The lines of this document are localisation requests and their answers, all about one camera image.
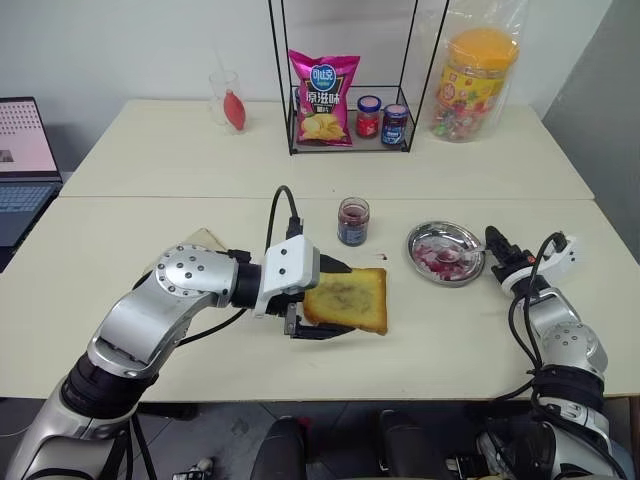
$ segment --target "silver plate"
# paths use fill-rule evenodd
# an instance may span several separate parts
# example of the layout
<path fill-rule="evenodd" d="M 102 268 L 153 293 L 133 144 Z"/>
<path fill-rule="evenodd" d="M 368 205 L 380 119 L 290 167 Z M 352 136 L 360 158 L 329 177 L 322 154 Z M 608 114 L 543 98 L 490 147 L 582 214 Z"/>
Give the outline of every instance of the silver plate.
<path fill-rule="evenodd" d="M 427 249 L 441 248 L 442 251 L 454 252 L 459 258 L 453 262 L 441 262 L 436 258 L 437 264 L 432 263 L 433 267 L 429 267 L 424 257 L 416 255 L 416 249 L 421 245 Z M 448 287 L 461 287 L 480 275 L 484 267 L 484 251 L 477 249 L 481 248 L 480 240 L 466 228 L 445 221 L 418 225 L 407 237 L 409 258 L 416 270 L 429 280 Z M 451 265 L 451 269 L 455 268 L 456 271 L 451 273 L 432 270 L 436 266 L 446 269 L 447 265 Z"/>

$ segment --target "slice of bread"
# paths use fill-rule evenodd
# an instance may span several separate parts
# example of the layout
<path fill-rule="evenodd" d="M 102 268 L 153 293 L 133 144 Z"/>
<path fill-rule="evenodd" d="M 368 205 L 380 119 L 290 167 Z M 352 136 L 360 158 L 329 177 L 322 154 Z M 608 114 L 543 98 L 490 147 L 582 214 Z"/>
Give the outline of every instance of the slice of bread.
<path fill-rule="evenodd" d="M 313 323 L 336 323 L 380 335 L 387 333 L 387 271 L 354 268 L 321 273 L 304 296 L 304 316 Z"/>

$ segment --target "white table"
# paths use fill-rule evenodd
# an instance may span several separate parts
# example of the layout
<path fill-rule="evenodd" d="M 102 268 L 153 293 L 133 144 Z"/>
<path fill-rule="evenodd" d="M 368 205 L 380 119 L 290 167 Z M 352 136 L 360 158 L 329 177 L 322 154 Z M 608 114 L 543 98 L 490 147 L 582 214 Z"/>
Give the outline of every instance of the white table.
<path fill-rule="evenodd" d="M 249 103 L 250 125 L 230 135 L 207 102 L 127 103 L 65 185 L 63 196 L 592 199 L 530 107 L 507 107 L 495 134 L 451 144 L 419 128 L 410 153 L 289 156 L 282 106 Z"/>
<path fill-rule="evenodd" d="M 269 204 L 56 200 L 0 276 L 0 396 L 47 396 L 143 268 L 197 228 L 208 227 L 228 247 L 256 252 L 259 261 Z M 298 200 L 305 233 L 352 266 L 387 269 L 387 336 L 357 331 L 324 342 L 291 340 L 281 319 L 247 317 L 177 350 L 143 399 L 481 399 L 519 386 L 529 366 L 507 328 L 510 299 L 489 269 L 464 288 L 447 289 L 408 263 L 405 236 L 428 219 L 460 223 L 481 237 L 493 224 L 533 250 L 556 229 L 580 237 L 587 261 L 557 286 L 607 349 L 607 394 L 640 393 L 640 377 L 630 369 L 640 363 L 640 269 L 592 202 L 373 200 L 369 239 L 358 248 L 336 239 L 337 206 L 337 200 Z M 274 241 L 284 236 L 284 201 L 282 208 Z M 203 311 L 191 332 L 232 313 Z"/>

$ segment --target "laptop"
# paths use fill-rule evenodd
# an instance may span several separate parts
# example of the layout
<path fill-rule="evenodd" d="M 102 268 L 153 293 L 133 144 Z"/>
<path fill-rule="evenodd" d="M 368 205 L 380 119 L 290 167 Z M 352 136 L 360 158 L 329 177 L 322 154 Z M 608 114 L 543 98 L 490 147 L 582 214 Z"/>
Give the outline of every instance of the laptop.
<path fill-rule="evenodd" d="M 0 248 L 17 246 L 61 188 L 35 99 L 0 98 Z"/>

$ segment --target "metal plate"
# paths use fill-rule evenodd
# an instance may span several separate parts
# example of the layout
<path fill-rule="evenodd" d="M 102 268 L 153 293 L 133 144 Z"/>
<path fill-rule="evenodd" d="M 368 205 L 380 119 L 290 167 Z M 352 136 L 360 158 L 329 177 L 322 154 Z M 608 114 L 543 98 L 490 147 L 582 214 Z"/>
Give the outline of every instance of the metal plate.
<path fill-rule="evenodd" d="M 415 227 L 407 237 L 407 251 L 416 270 L 429 280 L 461 287 L 484 267 L 482 244 L 466 228 L 446 221 Z"/>

